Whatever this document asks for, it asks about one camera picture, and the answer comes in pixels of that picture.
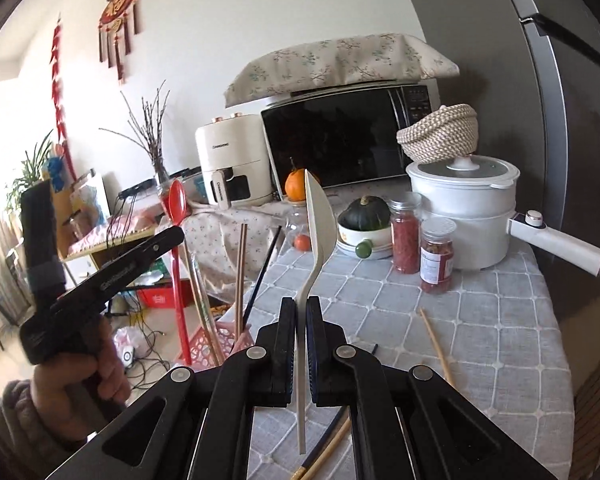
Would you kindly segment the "person's left hand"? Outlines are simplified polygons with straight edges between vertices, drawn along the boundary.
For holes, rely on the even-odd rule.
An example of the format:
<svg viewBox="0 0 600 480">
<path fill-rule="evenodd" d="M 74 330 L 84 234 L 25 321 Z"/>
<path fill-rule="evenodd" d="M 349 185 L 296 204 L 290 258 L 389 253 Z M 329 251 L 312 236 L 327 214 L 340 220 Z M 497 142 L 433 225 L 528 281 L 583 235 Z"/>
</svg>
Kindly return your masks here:
<svg viewBox="0 0 600 480">
<path fill-rule="evenodd" d="M 117 355 L 110 323 L 99 319 L 97 356 L 61 353 L 35 365 L 31 398 L 44 426 L 61 440 L 84 441 L 96 431 L 90 408 L 94 404 L 84 392 L 84 380 L 97 375 L 100 400 L 122 406 L 131 395 L 131 386 Z"/>
</svg>

